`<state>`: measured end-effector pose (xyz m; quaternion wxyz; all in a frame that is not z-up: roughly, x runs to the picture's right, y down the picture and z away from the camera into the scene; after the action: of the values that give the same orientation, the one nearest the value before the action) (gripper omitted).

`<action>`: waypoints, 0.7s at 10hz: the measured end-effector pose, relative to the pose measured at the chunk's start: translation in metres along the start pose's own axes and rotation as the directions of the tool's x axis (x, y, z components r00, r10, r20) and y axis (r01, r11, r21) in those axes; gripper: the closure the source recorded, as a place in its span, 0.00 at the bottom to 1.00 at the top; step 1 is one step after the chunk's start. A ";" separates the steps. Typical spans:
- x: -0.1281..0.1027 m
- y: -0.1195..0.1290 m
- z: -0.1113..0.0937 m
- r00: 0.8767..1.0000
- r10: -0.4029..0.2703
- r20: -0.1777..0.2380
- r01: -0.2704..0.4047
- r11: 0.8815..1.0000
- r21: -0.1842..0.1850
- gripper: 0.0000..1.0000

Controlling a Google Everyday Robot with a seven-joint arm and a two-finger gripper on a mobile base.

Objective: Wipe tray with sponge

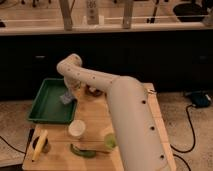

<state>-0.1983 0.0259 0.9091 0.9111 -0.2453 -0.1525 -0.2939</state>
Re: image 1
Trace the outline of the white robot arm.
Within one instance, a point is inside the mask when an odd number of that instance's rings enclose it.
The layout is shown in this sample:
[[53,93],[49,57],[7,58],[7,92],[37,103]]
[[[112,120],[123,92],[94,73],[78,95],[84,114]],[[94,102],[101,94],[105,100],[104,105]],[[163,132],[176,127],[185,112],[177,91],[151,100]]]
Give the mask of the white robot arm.
[[106,93],[124,171],[171,171],[143,84],[81,65],[81,58],[71,54],[57,64],[57,71],[68,88],[77,80]]

